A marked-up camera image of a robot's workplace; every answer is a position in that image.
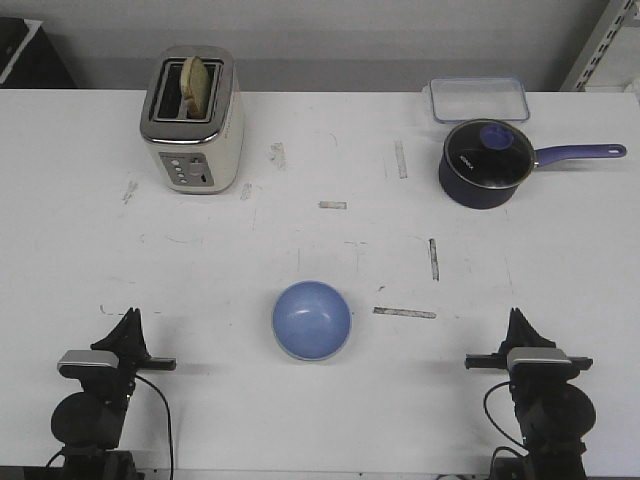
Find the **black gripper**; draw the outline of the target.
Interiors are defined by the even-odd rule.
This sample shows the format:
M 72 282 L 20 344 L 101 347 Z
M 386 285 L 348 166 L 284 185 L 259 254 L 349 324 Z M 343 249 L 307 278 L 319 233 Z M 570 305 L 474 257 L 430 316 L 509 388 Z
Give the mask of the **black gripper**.
M 552 340 L 540 335 L 519 308 L 509 313 L 507 333 L 503 343 L 519 346 L 501 347 L 491 354 L 467 354 L 467 370 L 501 370 L 503 381 L 517 395 L 558 394 L 569 387 L 569 381 L 593 366 L 586 356 L 569 356 Z
M 97 349 L 94 346 L 145 346 L 139 308 L 130 307 L 118 324 L 87 352 L 88 362 L 81 367 L 83 390 L 101 400 L 125 400 L 135 390 L 135 378 L 142 371 L 174 371 L 173 357 L 153 357 L 146 348 L 129 353 Z

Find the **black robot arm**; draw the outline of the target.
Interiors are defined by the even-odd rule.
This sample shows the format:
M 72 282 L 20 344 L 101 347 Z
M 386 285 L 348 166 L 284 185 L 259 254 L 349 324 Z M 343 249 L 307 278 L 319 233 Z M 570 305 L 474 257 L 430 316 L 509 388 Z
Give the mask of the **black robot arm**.
M 80 382 L 82 390 L 64 398 L 51 416 L 51 432 L 62 444 L 51 459 L 63 457 L 60 479 L 143 479 L 133 453 L 118 448 L 131 397 L 138 381 L 155 391 L 165 407 L 169 477 L 175 455 L 169 402 L 140 371 L 173 371 L 174 358 L 153 357 L 144 339 L 141 313 L 129 308 L 106 337 L 87 350 L 69 350 L 58 373 Z
M 504 370 L 521 440 L 505 437 L 523 454 L 502 446 L 490 462 L 491 479 L 585 479 L 582 437 L 596 421 L 590 398 L 570 381 L 591 368 L 589 357 L 568 356 L 512 308 L 505 340 L 488 355 L 468 354 L 467 369 Z

